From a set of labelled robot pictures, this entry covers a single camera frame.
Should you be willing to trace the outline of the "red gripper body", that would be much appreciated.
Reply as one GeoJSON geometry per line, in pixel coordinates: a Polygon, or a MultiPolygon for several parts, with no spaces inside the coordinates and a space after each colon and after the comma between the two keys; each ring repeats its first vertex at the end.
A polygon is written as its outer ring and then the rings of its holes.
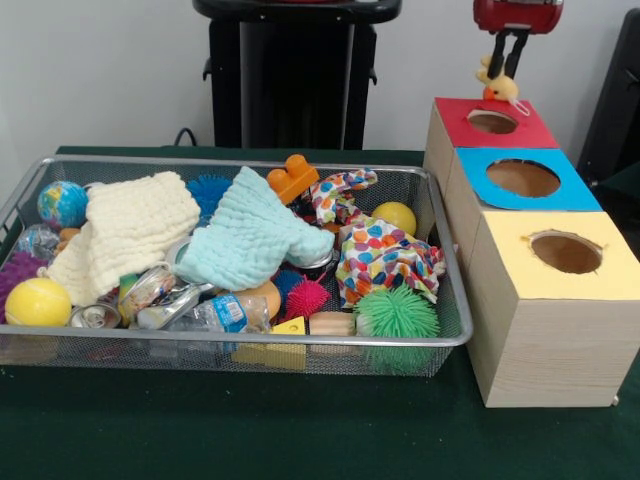
{"type": "Polygon", "coordinates": [[[475,0],[474,21],[480,30],[491,34],[508,29],[548,34],[558,24],[563,8],[563,0],[475,0]]]}

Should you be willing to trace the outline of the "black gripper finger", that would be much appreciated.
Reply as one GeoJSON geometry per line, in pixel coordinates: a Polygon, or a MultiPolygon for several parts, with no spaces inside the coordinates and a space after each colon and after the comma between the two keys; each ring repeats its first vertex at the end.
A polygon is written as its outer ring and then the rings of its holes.
{"type": "Polygon", "coordinates": [[[508,36],[508,32],[498,32],[495,36],[495,46],[489,63],[489,78],[491,80],[500,77],[506,72],[504,49],[508,36]]]}
{"type": "Polygon", "coordinates": [[[505,60],[505,75],[510,79],[515,78],[522,51],[529,38],[528,32],[512,32],[512,35],[516,37],[516,41],[505,60]]]}

